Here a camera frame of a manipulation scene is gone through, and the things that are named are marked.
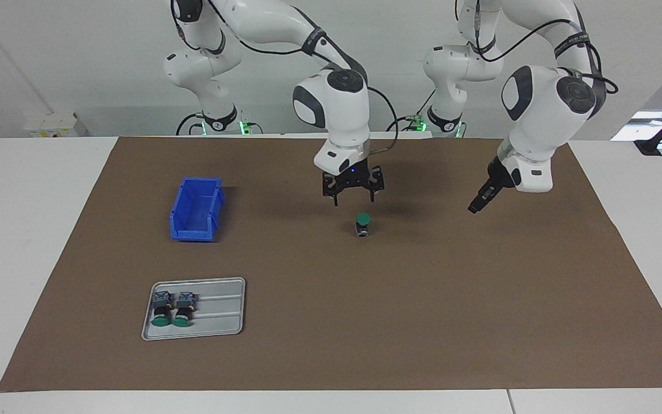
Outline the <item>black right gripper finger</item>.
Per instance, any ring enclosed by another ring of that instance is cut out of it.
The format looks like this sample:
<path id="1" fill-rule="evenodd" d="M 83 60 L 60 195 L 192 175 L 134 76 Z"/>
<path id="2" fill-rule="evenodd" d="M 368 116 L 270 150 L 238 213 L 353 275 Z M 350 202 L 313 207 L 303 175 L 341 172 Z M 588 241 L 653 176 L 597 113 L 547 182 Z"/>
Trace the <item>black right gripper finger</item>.
<path id="1" fill-rule="evenodd" d="M 376 194 L 384 190 L 384 175 L 381 166 L 376 166 L 370 169 L 370 178 L 368 179 L 367 189 L 370 192 L 370 202 L 375 202 Z"/>
<path id="2" fill-rule="evenodd" d="M 322 173 L 322 194 L 331 197 L 334 206 L 338 206 L 338 195 L 344 191 L 344 187 L 337 181 L 337 177 L 330 173 Z"/>

